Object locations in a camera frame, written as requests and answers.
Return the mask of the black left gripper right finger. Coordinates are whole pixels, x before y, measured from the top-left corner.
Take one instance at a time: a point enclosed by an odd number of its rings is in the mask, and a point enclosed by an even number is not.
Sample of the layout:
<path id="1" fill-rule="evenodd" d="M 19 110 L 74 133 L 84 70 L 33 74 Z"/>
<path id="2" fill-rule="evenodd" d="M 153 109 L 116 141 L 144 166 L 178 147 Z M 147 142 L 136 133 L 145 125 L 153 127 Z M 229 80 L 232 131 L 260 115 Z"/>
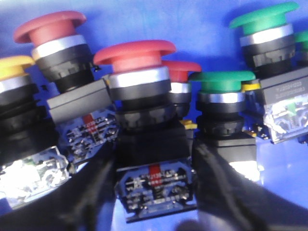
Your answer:
<path id="1" fill-rule="evenodd" d="M 248 180 L 195 139 L 198 217 L 205 231 L 306 231 L 308 211 Z"/>

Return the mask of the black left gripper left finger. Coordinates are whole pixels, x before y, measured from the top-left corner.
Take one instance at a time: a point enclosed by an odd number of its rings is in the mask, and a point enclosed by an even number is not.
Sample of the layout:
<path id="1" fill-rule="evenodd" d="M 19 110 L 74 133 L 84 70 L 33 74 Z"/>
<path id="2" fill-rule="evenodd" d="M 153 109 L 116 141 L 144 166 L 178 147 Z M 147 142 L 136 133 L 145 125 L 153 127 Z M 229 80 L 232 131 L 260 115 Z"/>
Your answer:
<path id="1" fill-rule="evenodd" d="M 109 231 L 115 206 L 115 157 L 105 144 L 68 182 L 0 218 L 2 231 Z"/>

